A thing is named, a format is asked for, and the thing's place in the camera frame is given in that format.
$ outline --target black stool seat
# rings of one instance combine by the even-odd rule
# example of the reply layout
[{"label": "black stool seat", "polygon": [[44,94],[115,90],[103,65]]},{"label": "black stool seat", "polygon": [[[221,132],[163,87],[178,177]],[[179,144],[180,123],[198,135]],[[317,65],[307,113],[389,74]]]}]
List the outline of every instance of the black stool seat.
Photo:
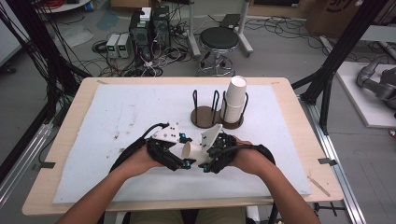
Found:
[{"label": "black stool seat", "polygon": [[211,49],[232,49],[238,45],[238,35],[231,29],[212,27],[201,32],[201,43]]}]

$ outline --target human arm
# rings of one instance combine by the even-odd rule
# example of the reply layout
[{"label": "human arm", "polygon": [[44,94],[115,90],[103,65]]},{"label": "human arm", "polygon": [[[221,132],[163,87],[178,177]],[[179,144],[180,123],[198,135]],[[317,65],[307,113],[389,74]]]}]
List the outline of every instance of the human arm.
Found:
[{"label": "human arm", "polygon": [[[237,142],[251,145],[250,142],[239,139]],[[320,223],[289,180],[257,150],[239,149],[231,165],[246,173],[258,176],[264,182],[286,223]]]},{"label": "human arm", "polygon": [[141,147],[78,200],[57,223],[96,223],[127,179],[156,166],[161,165],[149,156],[146,146]]}]

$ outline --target human hand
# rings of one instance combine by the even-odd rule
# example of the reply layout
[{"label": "human hand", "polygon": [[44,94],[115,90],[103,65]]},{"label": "human hand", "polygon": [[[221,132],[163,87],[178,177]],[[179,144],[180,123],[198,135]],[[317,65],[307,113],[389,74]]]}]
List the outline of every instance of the human hand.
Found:
[{"label": "human hand", "polygon": [[125,160],[115,171],[120,172],[125,179],[128,179],[133,176],[142,175],[153,167],[161,166],[163,165],[150,157],[147,145],[144,145]]},{"label": "human hand", "polygon": [[[235,137],[237,145],[252,145],[249,141],[242,141]],[[230,163],[231,166],[237,167],[245,173],[252,175],[259,175],[262,171],[264,164],[271,165],[259,151],[255,149],[242,148],[236,153],[235,158]]]}]

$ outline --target cup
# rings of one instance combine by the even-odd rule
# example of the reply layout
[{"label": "cup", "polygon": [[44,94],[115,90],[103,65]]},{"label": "cup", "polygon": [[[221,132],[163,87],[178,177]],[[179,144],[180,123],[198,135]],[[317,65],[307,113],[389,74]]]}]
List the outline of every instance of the cup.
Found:
[{"label": "cup", "polygon": [[247,81],[244,77],[235,76],[231,78],[225,97],[228,105],[240,106],[245,102]]},{"label": "cup", "polygon": [[207,152],[202,151],[200,145],[195,145],[192,142],[187,142],[181,151],[181,159],[194,159],[194,164],[200,165],[204,162],[210,162],[210,157]]},{"label": "cup", "polygon": [[224,103],[225,102],[223,101],[223,104],[221,106],[221,113],[220,113],[221,118],[227,123],[236,123],[241,118],[241,113],[244,108],[244,105],[233,106],[227,104],[227,108],[225,108],[226,104]]}]

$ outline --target wooden tabletop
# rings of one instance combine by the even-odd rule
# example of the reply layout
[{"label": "wooden tabletop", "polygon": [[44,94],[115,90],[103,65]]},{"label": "wooden tabletop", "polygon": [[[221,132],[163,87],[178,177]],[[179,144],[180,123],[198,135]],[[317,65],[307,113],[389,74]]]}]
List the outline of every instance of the wooden tabletop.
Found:
[{"label": "wooden tabletop", "polygon": [[[41,169],[22,208],[25,215],[52,215],[66,212],[72,204],[53,204],[52,200],[61,181],[64,164],[74,145],[79,127],[84,120],[95,91],[106,84],[147,85],[228,85],[229,77],[89,77],[85,78],[71,104],[61,129],[56,136],[46,161],[56,162],[53,169]],[[288,126],[291,139],[297,150],[312,194],[304,197],[309,202],[334,202],[343,199],[341,187],[328,164],[318,159],[325,155],[293,89],[283,77],[247,77],[249,85],[271,85],[282,115]],[[245,206],[270,204],[270,199],[237,198],[216,200],[191,200],[171,202],[112,203],[107,211],[133,211],[154,209],[178,209],[199,207]]]}]

